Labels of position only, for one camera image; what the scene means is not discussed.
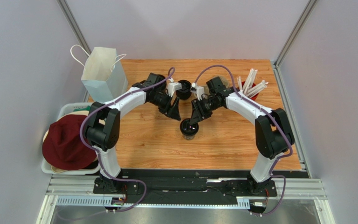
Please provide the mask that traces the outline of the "white paper bag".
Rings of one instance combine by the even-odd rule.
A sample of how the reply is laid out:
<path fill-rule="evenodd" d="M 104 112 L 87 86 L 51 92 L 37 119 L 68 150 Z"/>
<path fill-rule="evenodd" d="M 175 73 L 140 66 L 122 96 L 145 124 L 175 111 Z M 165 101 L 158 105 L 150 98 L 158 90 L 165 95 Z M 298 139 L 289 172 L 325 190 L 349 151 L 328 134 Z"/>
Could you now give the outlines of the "white paper bag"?
<path fill-rule="evenodd" d="M 74 56 L 75 47 L 88 57 L 85 63 Z M 126 92 L 128 79 L 121 63 L 126 54 L 118 54 L 116 49 L 107 47 L 94 47 L 89 54 L 78 44 L 70 48 L 70 54 L 83 66 L 81 81 L 94 101 L 105 103 Z"/>

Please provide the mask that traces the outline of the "green item in bin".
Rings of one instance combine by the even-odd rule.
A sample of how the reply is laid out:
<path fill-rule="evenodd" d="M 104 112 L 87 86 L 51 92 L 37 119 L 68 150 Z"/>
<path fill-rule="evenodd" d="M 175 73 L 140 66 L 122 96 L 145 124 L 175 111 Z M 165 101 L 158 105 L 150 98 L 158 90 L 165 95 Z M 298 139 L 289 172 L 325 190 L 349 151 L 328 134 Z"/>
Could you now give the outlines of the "green item in bin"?
<path fill-rule="evenodd" d="M 73 110 L 73 112 L 79 112 L 79 111 L 90 111 L 90 105 L 86 107 L 78 107 Z"/>

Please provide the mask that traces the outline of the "black lidded coffee cup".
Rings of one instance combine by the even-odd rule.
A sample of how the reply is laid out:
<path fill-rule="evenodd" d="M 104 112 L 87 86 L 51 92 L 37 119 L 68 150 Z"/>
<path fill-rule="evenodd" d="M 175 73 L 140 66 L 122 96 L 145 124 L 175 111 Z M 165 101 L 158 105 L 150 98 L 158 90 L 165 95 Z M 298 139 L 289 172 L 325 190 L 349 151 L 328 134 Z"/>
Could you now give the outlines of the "black lidded coffee cup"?
<path fill-rule="evenodd" d="M 175 91 L 176 96 L 181 100 L 188 100 L 191 97 L 191 86 L 192 84 L 187 80 L 179 80 L 181 89 Z"/>

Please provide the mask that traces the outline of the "bottom pulp cup carrier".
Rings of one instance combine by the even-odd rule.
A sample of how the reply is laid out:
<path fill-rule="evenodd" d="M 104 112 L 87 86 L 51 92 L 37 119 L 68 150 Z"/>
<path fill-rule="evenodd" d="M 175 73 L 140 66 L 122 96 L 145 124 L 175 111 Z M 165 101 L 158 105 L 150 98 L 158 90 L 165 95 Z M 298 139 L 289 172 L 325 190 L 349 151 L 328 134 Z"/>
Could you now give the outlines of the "bottom pulp cup carrier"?
<path fill-rule="evenodd" d="M 225 85 L 226 88 L 229 88 L 231 86 L 229 81 L 224 76 L 219 76 L 219 78 L 221 79 L 222 83 Z"/>

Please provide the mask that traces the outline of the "white wrapped straws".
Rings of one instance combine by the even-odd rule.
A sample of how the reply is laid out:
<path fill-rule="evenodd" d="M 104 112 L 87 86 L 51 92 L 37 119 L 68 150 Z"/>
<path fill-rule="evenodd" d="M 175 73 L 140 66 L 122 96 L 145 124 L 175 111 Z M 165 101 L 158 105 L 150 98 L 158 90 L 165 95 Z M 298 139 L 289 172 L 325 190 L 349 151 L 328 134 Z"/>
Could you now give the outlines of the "white wrapped straws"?
<path fill-rule="evenodd" d="M 269 82 L 262 80 L 260 83 L 255 83 L 256 75 L 258 70 L 251 69 L 248 76 L 243 81 L 241 76 L 237 77 L 238 89 L 246 97 L 250 99 L 256 99 L 258 94 L 267 88 Z"/>

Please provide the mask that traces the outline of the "separated black cup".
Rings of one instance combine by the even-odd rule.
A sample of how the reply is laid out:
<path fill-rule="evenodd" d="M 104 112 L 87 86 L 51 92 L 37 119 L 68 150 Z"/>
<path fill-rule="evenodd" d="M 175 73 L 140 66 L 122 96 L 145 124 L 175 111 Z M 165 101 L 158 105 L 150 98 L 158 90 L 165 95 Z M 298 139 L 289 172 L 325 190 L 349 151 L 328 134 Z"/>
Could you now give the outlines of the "separated black cup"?
<path fill-rule="evenodd" d="M 192 140 L 199 131 L 199 124 L 190 124 L 190 119 L 184 119 L 181 121 L 179 129 L 185 140 Z"/>

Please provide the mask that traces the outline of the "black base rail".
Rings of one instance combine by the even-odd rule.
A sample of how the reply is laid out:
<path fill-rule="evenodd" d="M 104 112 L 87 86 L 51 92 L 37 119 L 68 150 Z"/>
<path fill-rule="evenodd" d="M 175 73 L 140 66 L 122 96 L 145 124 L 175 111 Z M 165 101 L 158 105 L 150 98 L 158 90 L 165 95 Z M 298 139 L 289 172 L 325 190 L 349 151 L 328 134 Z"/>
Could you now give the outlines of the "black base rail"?
<path fill-rule="evenodd" d="M 123 169 L 117 180 L 99 175 L 94 194 L 118 195 L 125 202 L 168 205 L 235 205 L 237 197 L 264 200 L 278 195 L 278 181 L 250 180 L 249 170 Z"/>

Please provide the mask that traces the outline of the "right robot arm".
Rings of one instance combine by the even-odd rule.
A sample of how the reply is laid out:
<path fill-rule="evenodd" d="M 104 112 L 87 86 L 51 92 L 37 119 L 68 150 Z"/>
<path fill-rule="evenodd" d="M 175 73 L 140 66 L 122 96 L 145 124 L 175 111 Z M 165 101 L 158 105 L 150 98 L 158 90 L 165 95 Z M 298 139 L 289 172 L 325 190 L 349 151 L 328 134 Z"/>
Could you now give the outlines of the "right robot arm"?
<path fill-rule="evenodd" d="M 282 108 L 271 109 L 244 96 L 235 86 L 226 87 L 219 77 L 207 82 L 209 95 L 203 97 L 203 87 L 192 83 L 191 91 L 197 99 L 192 101 L 190 126 L 210 118 L 213 111 L 224 107 L 234 111 L 255 127 L 255 141 L 259 151 L 255 165 L 247 175 L 246 190 L 252 195 L 265 191 L 272 178 L 272 170 L 281 157 L 294 144 L 288 116 Z"/>

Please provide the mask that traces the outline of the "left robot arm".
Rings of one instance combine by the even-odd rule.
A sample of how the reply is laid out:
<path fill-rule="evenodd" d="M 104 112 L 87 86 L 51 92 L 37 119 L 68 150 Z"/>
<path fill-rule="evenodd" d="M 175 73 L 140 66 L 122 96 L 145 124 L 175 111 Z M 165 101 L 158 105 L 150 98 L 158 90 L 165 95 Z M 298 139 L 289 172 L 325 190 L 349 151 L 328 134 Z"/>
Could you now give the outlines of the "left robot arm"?
<path fill-rule="evenodd" d="M 123 193 L 127 183 L 141 180 L 124 179 L 117 161 L 116 145 L 120 135 L 121 119 L 136 107 L 145 103 L 157 106 L 160 113 L 181 120 L 179 98 L 174 98 L 182 83 L 172 79 L 174 69 L 168 76 L 150 73 L 144 81 L 137 82 L 116 99 L 94 102 L 88 116 L 80 126 L 82 143 L 95 151 L 100 166 L 100 175 L 95 179 L 93 192 L 96 194 Z"/>

